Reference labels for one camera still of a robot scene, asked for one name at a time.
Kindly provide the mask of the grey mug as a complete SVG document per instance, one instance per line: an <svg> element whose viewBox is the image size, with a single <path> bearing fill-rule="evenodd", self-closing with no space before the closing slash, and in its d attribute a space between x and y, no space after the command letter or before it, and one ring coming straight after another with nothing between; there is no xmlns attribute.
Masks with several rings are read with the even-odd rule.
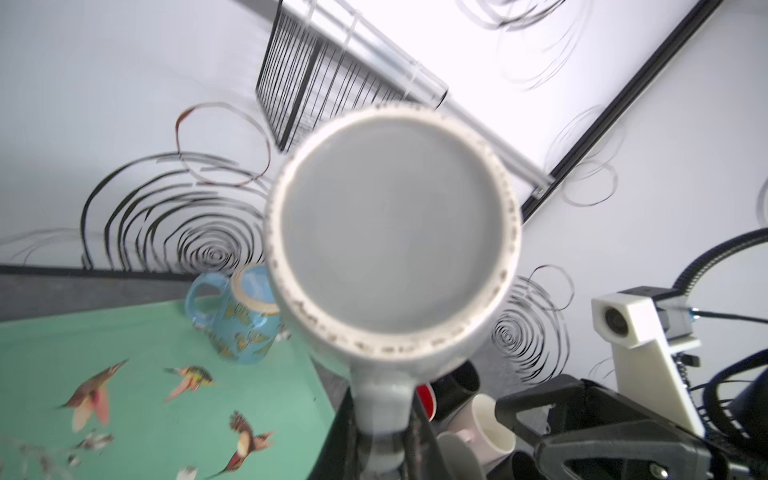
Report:
<svg viewBox="0 0 768 480"><path fill-rule="evenodd" d="M437 436L437 443L450 479L486 479L479 460L470 447L457 434L442 432Z"/></svg>

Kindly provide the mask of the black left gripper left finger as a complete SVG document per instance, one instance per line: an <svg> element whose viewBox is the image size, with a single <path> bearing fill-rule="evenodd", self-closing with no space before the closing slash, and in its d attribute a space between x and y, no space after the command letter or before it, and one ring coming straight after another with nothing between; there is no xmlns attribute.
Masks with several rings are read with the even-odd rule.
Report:
<svg viewBox="0 0 768 480"><path fill-rule="evenodd" d="M354 402L351 390L348 389L307 479L357 480L359 478L357 441L358 429Z"/></svg>

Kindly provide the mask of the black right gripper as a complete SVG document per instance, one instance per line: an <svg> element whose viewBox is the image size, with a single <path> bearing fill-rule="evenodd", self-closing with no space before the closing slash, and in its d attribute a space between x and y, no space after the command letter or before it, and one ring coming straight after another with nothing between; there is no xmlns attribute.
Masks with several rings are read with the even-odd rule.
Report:
<svg viewBox="0 0 768 480"><path fill-rule="evenodd" d="M699 437L590 380L560 375L499 399L496 419L546 479L764 479L767 460Z"/></svg>

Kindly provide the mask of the grey tall cup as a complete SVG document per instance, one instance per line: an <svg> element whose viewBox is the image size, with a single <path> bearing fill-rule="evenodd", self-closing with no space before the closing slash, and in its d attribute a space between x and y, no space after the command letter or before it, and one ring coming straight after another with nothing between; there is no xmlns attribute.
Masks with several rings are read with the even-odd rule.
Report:
<svg viewBox="0 0 768 480"><path fill-rule="evenodd" d="M405 479L416 388L481 346L514 279L522 220L506 168L431 108L351 111L281 169L263 244L289 330L348 382L358 479Z"/></svg>

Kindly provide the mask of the black mug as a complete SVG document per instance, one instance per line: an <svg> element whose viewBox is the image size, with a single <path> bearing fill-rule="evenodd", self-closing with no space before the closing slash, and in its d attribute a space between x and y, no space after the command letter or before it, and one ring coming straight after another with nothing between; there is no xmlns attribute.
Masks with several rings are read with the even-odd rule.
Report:
<svg viewBox="0 0 768 480"><path fill-rule="evenodd" d="M480 389L477 369L469 360L430 383L436 399L435 421L443 421L461 408Z"/></svg>

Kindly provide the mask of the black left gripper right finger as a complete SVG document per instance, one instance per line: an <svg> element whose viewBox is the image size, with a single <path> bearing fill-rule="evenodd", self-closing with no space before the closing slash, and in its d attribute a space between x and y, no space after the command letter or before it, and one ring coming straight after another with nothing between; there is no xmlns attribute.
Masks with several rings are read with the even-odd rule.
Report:
<svg viewBox="0 0 768 480"><path fill-rule="evenodd" d="M453 479L417 394L413 395L409 425L404 433L404 452L405 479Z"/></svg>

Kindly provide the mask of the pale pink mug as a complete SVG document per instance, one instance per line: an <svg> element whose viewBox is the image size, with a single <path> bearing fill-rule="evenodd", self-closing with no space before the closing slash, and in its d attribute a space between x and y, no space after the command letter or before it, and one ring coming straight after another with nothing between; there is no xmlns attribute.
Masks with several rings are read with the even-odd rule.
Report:
<svg viewBox="0 0 768 480"><path fill-rule="evenodd" d="M495 414L496 400L478 393L450 419L446 429L457 434L484 468L510 455L517 436L502 425Z"/></svg>

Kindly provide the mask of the white mug red inside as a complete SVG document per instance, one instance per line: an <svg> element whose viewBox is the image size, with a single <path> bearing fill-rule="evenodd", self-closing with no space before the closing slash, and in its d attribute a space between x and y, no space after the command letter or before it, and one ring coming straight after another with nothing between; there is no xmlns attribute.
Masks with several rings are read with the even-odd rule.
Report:
<svg viewBox="0 0 768 480"><path fill-rule="evenodd" d="M435 418L437 411L437 399L430 384L422 384L416 388L416 394L429 421Z"/></svg>

